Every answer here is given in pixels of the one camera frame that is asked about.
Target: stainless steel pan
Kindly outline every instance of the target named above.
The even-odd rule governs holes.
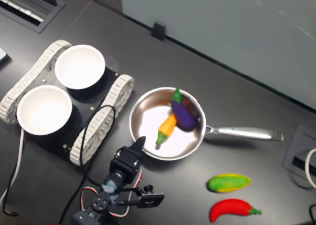
[[[206,134],[222,134],[247,137],[259,140],[283,141],[283,134],[271,130],[252,127],[215,128],[206,125],[204,111],[197,100],[189,93],[180,90],[183,101],[198,124],[191,132],[184,132],[176,127],[160,147],[155,145],[158,128],[172,113],[171,96],[175,88],[164,87],[144,94],[134,105],[129,118],[130,133],[135,141],[146,136],[143,151],[156,159],[173,161],[193,153],[202,143]]]

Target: table surface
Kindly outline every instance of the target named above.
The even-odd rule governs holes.
[[[41,34],[0,15],[0,45],[12,58],[0,66],[0,98],[58,39],[93,45],[115,60],[121,74],[135,78],[135,91],[96,158],[92,178],[102,181],[114,152],[132,143],[131,108],[142,94],[157,87],[178,86],[191,93],[212,126],[254,126],[285,135],[284,142],[207,136],[185,159],[162,162],[145,157],[140,185],[154,185],[155,192],[165,193],[165,200],[153,209],[131,208],[119,224],[207,225],[212,205],[227,198],[243,199],[263,214],[223,216],[218,225],[298,225],[309,220],[315,190],[297,187],[282,164],[296,127],[316,130],[314,114],[173,43],[154,39],[148,30],[99,3],[63,1],[66,6]],[[0,121],[0,139],[0,191],[4,191],[17,157],[18,126]],[[245,174],[252,182],[233,193],[208,192],[208,179],[226,172]],[[80,181],[72,165],[28,142],[10,204],[36,224],[56,223]],[[78,209],[76,198],[66,220]]]

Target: white bowl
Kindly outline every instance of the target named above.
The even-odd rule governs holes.
[[[17,119],[26,132],[48,135],[67,123],[72,108],[71,99],[64,90],[43,85],[23,96],[17,108]]]
[[[102,53],[88,45],[73,46],[57,59],[55,74],[58,81],[70,89],[85,89],[96,84],[105,70]]]

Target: red chili pepper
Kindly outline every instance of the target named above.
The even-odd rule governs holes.
[[[248,216],[252,214],[261,214],[261,210],[256,210],[247,202],[240,199],[226,199],[216,203],[211,210],[211,223],[223,214],[234,214],[240,216]]]

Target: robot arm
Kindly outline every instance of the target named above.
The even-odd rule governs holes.
[[[153,186],[147,185],[142,190],[124,188],[134,181],[142,164],[142,148],[146,137],[139,138],[131,147],[122,147],[111,160],[109,175],[102,184],[100,193],[85,211],[75,213],[71,225],[113,225],[114,217],[109,213],[109,206],[137,206],[137,208],[152,208],[159,206],[164,194],[154,194]],[[139,200],[118,201],[122,192],[134,192]]]

